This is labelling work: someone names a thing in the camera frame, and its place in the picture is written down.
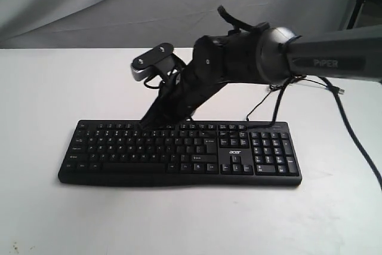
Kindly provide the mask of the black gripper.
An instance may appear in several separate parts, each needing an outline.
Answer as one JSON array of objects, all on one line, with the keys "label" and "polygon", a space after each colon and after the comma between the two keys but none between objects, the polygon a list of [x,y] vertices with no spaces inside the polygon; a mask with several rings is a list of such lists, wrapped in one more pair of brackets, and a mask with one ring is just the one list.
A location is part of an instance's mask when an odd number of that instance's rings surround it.
[{"label": "black gripper", "polygon": [[175,72],[164,75],[157,98],[139,121],[144,130],[186,120],[229,81],[222,57],[194,57],[171,70]]}]

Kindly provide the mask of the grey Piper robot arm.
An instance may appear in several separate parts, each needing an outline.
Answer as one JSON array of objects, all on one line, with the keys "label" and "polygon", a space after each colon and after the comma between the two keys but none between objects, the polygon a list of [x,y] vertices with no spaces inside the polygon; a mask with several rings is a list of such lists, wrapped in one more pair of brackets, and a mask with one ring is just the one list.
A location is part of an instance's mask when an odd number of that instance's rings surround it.
[{"label": "grey Piper robot arm", "polygon": [[173,51],[163,43],[131,63],[136,81],[161,78],[141,128],[178,124],[231,83],[287,85],[294,76],[381,80],[380,26],[298,36],[262,23],[246,32],[199,38],[190,63]]}]

